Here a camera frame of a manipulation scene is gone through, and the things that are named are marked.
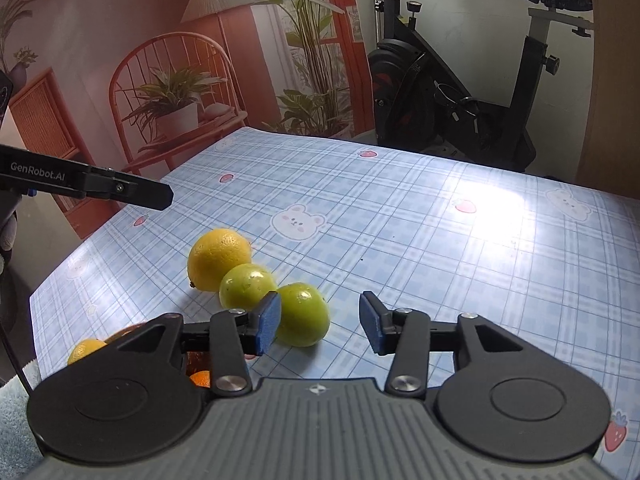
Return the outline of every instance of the orange chair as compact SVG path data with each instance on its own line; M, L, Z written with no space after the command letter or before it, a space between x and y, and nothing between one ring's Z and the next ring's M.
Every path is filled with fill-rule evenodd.
M226 81L213 84L201 95L206 108L213 103L231 107L215 120L200 120L198 127L175 139L158 135L154 121L142 128L143 121L126 119L142 103L136 88L152 82L152 71L192 67ZM140 169L165 161L169 170L178 164L173 157L189 150L199 152L244 126L247 113L238 98L231 61L222 47L207 36L193 32L170 32L136 47L117 67L109 86L109 102L128 164L122 171L140 174Z

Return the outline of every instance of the chair backrest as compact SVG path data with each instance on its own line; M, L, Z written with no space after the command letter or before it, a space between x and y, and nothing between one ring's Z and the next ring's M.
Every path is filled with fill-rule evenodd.
M143 128L143 121L125 119L144 103L136 88L153 82L154 70L168 73L186 67L226 80L209 86L203 92L204 107L216 102L240 110L231 61L222 47L211 38L194 32L170 32L145 41L118 65L109 86L111 112L129 162L133 161L140 147L156 140L157 135L154 121Z

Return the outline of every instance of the blue plaid tablecloth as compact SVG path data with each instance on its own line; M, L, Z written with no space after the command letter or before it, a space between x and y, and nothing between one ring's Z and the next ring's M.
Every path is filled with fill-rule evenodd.
M604 442L596 459L620 479L640 473L639 202L251 128L163 181L175 193L170 208L126 206L31 298L43 377L84 338L164 312L209 319L218 298L190 288L186 261L200 235L226 226L251 241L254 261L280 284L317 286L332 313L315 348L276 341L251 362L254 380L367 376L382 384L392 356L375 355L359 326L363 290L435 320L477 312L601 384L625 438ZM430 386L452 372L450 354L435 356Z

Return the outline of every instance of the light blue fuzzy fabric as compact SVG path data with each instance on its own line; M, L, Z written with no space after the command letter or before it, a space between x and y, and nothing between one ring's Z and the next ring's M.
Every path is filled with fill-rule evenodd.
M31 387L36 387L41 380L38 362L23 369ZM0 480L20 478L42 460L27 423L28 399L17 376L0 388Z

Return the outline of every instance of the green plant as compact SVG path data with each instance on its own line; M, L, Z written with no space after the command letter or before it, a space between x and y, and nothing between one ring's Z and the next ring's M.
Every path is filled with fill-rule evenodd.
M25 9L24 7L34 1L36 0L7 0L7 2L0 7L0 64L2 64L2 70L5 73L9 72L4 57L6 40L15 22L33 16L33 11Z
M14 58L16 63L22 63L25 67L28 67L31 63L36 61L38 55L34 54L33 50L31 50L28 46L24 46L18 50L18 52L14 52Z
M186 67L169 72L153 68L153 83L136 87L135 93L142 104L126 116L123 121L133 119L144 130L151 121L176 112L191 103L198 102L200 95L209 91L214 84L225 82L222 77L212 77L208 72L199 72L196 68Z
M299 135L331 137L346 125L350 111L348 100L341 98L335 54L322 43L322 35L333 22L333 12L344 10L323 0L266 0L289 17L293 30L286 33L287 43L302 52L294 63L312 94L286 90L278 99L284 108L282 120L271 128Z

